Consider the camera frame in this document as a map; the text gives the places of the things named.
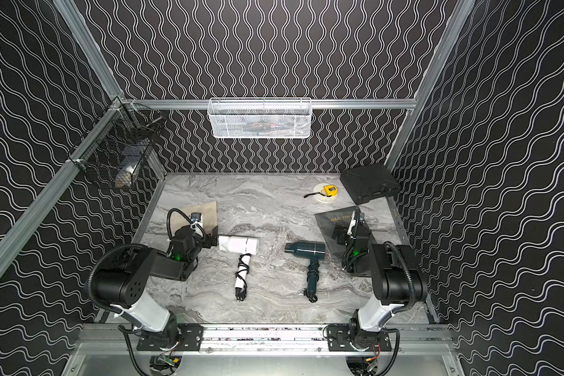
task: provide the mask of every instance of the wire mesh basket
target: wire mesh basket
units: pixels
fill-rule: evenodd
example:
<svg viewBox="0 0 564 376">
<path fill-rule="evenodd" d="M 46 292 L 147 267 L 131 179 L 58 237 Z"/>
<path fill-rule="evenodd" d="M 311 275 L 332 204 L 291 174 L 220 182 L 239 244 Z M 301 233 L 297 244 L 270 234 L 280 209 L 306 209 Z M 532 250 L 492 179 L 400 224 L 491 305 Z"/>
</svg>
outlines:
<svg viewBox="0 0 564 376">
<path fill-rule="evenodd" d="M 307 138 L 310 98 L 211 98 L 207 116 L 216 138 Z"/>
<path fill-rule="evenodd" d="M 100 188 L 132 186 L 147 163 L 163 123 L 159 111 L 142 105 L 123 105 L 74 163 L 88 181 Z"/>
</svg>

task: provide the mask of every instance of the dark green hair dryer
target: dark green hair dryer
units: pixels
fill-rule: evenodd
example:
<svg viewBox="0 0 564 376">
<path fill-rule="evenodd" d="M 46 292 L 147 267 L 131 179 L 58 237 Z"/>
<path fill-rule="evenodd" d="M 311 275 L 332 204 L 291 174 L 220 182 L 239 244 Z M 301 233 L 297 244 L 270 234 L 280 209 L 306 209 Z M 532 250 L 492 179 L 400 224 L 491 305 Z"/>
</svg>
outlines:
<svg viewBox="0 0 564 376">
<path fill-rule="evenodd" d="M 318 242 L 298 241 L 295 243 L 286 243 L 286 253 L 294 253 L 298 258 L 309 259 L 309 267 L 307 268 L 307 288 L 303 294 L 309 299 L 310 302 L 317 302 L 317 280 L 319 280 L 320 260 L 326 256 L 326 245 Z"/>
</svg>

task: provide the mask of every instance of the white wire basket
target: white wire basket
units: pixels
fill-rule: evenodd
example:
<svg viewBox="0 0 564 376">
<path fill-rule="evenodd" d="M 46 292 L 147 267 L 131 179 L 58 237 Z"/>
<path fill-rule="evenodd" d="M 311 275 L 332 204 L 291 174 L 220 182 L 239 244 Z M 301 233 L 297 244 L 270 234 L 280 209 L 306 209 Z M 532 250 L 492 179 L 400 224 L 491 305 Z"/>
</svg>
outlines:
<svg viewBox="0 0 564 376">
<path fill-rule="evenodd" d="M 207 116 L 216 138 L 307 138 L 310 98 L 211 98 Z"/>
</svg>

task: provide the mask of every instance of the power cord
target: power cord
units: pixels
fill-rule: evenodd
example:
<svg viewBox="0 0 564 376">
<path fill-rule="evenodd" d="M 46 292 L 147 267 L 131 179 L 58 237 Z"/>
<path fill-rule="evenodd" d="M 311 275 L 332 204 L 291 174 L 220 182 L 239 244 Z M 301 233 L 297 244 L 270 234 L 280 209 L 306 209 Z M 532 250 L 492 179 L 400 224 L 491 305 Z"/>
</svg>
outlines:
<svg viewBox="0 0 564 376">
<path fill-rule="evenodd" d="M 242 271 L 246 271 L 247 274 L 249 273 L 249 267 L 247 264 L 245 264 L 245 262 L 242 260 L 242 258 L 244 256 L 249 256 L 251 257 L 252 255 L 250 253 L 243 253 L 241 254 L 241 257 L 238 258 L 238 267 L 243 267 L 244 269 L 238 269 L 238 271 L 236 272 L 236 278 L 239 278 L 243 283 L 244 283 L 244 287 L 240 288 L 237 287 L 236 288 L 236 300 L 239 301 L 244 301 L 244 299 L 247 297 L 247 280 L 245 280 L 244 278 L 242 278 L 241 276 L 241 272 Z"/>
<path fill-rule="evenodd" d="M 316 267 L 319 266 L 317 260 L 311 261 L 309 263 L 309 267 L 307 267 L 307 283 L 309 283 L 310 277 L 316 277 L 316 281 L 319 281 L 319 272 L 313 267 L 313 265 L 315 265 Z M 315 291 L 310 291 L 305 289 L 303 290 L 303 295 L 305 295 L 307 299 L 309 299 L 310 303 L 317 302 L 317 296 Z"/>
<path fill-rule="evenodd" d="M 170 210 L 167 212 L 166 227 L 167 227 L 167 236 L 168 236 L 169 239 L 170 239 L 170 245 L 169 245 L 169 247 L 167 248 L 167 255 L 168 255 L 168 256 L 171 255 L 171 251 L 173 250 L 173 242 L 171 241 L 171 240 L 173 239 L 173 234 L 171 233 L 171 215 L 172 215 L 173 213 L 178 213 L 178 214 L 180 214 L 181 216 L 184 217 L 184 219 L 185 219 L 188 223 L 192 224 L 192 221 L 190 220 L 190 218 L 188 217 L 188 215 L 186 215 L 186 213 L 184 213 L 183 211 L 181 211 L 180 209 L 178 209 L 178 208 L 176 208 L 176 207 L 173 207 L 172 209 L 170 209 Z M 195 224 L 196 224 L 196 226 L 201 230 L 201 233 L 203 234 L 203 236 L 202 236 L 201 239 L 200 239 L 200 241 L 202 242 L 202 241 L 204 241 L 205 238 L 207 237 L 207 234 L 206 234 L 205 230 L 203 229 L 203 227 L 202 227 L 201 225 L 199 225 L 198 223 L 195 223 Z"/>
<path fill-rule="evenodd" d="M 126 329 L 123 325 L 120 325 L 117 328 L 120 330 L 121 333 L 123 333 L 123 338 L 126 340 L 126 346 L 128 347 L 128 353 L 130 355 L 130 358 L 132 359 L 132 365 L 133 365 L 134 369 L 136 370 L 136 372 L 138 374 L 140 374 L 140 376 L 151 376 L 151 375 L 145 373 L 142 369 L 140 369 L 140 367 L 138 366 L 138 363 L 136 362 L 136 357 L 133 355 L 132 342 L 130 342 L 130 334 L 135 334 L 137 332 L 137 330 Z"/>
<path fill-rule="evenodd" d="M 397 354 L 399 353 L 399 338 L 401 336 L 401 334 L 399 333 L 399 329 L 397 328 L 391 328 L 391 329 L 381 328 L 380 331 L 386 334 L 395 333 L 395 346 L 389 364 L 387 364 L 383 372 L 377 373 L 376 376 L 386 375 L 390 371 L 391 367 L 393 367 L 394 361 L 397 359 Z"/>
<path fill-rule="evenodd" d="M 357 260 L 359 260 L 363 256 L 367 255 L 368 253 L 369 253 L 368 251 L 364 251 L 364 252 L 359 252 L 358 254 L 354 255 L 345 267 L 345 270 L 347 271 L 347 273 L 353 273 L 354 272 L 354 266 L 357 263 Z"/>
</svg>

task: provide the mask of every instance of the red wire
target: red wire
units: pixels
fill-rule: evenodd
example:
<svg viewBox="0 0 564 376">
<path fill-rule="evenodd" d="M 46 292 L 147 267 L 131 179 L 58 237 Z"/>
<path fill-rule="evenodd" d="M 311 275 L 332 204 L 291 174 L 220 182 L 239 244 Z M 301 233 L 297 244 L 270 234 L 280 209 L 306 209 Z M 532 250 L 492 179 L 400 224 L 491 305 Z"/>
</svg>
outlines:
<svg viewBox="0 0 564 376">
<path fill-rule="evenodd" d="M 369 362 L 369 361 L 374 360 L 374 359 L 378 359 L 378 357 L 380 356 L 380 343 L 377 343 L 377 345 L 378 345 L 378 354 L 376 355 L 376 348 L 374 347 L 374 344 L 372 344 L 372 350 L 374 350 L 374 355 L 376 355 L 376 356 L 373 357 L 373 358 L 366 359 L 366 362 Z"/>
</svg>

